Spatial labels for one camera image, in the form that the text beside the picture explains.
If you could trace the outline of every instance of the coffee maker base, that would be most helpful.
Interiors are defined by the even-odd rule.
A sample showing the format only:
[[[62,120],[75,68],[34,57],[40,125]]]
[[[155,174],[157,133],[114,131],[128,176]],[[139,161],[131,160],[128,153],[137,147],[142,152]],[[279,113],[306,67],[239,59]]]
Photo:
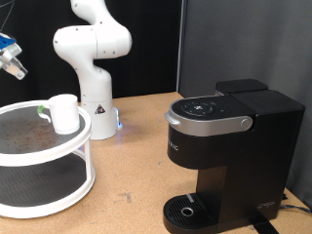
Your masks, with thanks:
[[[169,200],[163,220],[167,230],[174,234],[216,233],[216,222],[196,193]]]

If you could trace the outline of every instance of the white cup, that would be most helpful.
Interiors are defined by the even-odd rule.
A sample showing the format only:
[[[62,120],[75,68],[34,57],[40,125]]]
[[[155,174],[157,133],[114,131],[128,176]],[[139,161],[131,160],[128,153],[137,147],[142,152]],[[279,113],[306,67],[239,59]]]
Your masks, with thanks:
[[[50,107],[53,127],[59,135],[69,135],[77,132],[80,128],[78,113],[78,98],[74,95],[58,95],[51,97],[47,104]],[[37,112],[41,118],[48,119],[50,117],[42,113],[45,108],[40,105]]]

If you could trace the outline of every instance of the dark background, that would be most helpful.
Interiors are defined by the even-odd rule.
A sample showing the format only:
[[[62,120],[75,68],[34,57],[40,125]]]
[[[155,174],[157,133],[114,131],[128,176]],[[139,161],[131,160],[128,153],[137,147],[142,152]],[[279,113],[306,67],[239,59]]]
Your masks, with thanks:
[[[312,208],[312,2],[190,0],[179,78],[184,97],[253,78],[306,106],[287,188]]]
[[[8,2],[0,0],[0,6]],[[175,91],[181,0],[105,2],[134,41],[125,57],[95,60],[112,76],[113,97]],[[0,27],[10,8],[0,8]],[[69,0],[17,0],[3,32],[18,40],[18,59],[28,74],[20,81],[0,70],[0,106],[59,94],[80,97],[77,75],[55,53],[52,40],[59,28],[84,24],[88,23],[71,11]]]

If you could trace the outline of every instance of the coffee maker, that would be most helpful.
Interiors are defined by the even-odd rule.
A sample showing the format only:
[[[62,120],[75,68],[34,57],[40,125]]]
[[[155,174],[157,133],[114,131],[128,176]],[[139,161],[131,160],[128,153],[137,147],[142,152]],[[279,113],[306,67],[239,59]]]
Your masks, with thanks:
[[[305,107],[256,80],[216,84],[217,96],[174,101],[168,156],[198,170],[195,193],[164,207],[174,234],[214,234],[277,216]]]

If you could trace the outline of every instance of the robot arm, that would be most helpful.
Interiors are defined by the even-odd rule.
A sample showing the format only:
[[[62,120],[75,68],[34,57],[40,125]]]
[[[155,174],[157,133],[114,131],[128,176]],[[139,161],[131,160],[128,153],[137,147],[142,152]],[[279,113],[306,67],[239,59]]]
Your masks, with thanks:
[[[90,114],[94,126],[91,139],[112,137],[117,132],[117,110],[112,104],[111,76],[96,67],[94,59],[125,56],[132,47],[132,37],[109,14],[104,0],[71,0],[71,8],[91,25],[59,29],[54,48],[78,75],[82,107]]]
[[[21,48],[17,41],[6,34],[0,33],[0,69],[3,68],[19,80],[27,74],[27,70],[16,58],[20,53]]]

